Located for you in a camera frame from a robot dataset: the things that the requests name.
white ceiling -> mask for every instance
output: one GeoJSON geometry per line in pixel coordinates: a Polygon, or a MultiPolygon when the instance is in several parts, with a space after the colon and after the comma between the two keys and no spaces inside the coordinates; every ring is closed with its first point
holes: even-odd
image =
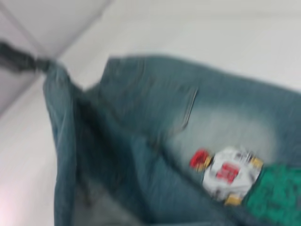
{"type": "MultiPolygon", "coordinates": [[[[0,40],[36,55],[57,57],[108,3],[110,0],[0,0],[0,40]]],[[[13,76],[0,69],[0,115],[34,77],[13,76]]]]}

denim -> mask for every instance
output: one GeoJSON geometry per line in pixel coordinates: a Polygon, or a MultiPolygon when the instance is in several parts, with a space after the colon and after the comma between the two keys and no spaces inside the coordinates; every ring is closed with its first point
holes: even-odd
{"type": "Polygon", "coordinates": [[[212,200],[189,161],[241,145],[265,164],[301,166],[300,93],[166,56],[111,58],[85,91],[55,62],[45,73],[55,226],[87,225],[106,208],[102,190],[135,223],[98,225],[272,225],[212,200]]]}

green fabric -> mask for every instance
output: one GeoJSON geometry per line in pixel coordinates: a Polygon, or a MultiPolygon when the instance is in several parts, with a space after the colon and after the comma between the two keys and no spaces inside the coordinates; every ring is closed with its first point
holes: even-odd
{"type": "Polygon", "coordinates": [[[243,200],[256,217],[284,226],[301,226],[301,169],[264,167],[243,200]]]}

blue jeans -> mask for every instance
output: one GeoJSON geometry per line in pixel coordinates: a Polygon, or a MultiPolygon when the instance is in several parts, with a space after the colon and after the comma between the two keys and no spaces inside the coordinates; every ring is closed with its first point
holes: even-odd
{"type": "Polygon", "coordinates": [[[272,225],[213,201],[189,162],[202,147],[241,145],[266,164],[301,165],[299,93],[161,56],[109,59],[87,91],[56,63],[46,74],[55,226],[72,226],[76,188],[93,202],[97,184],[147,225],[272,225]]]}

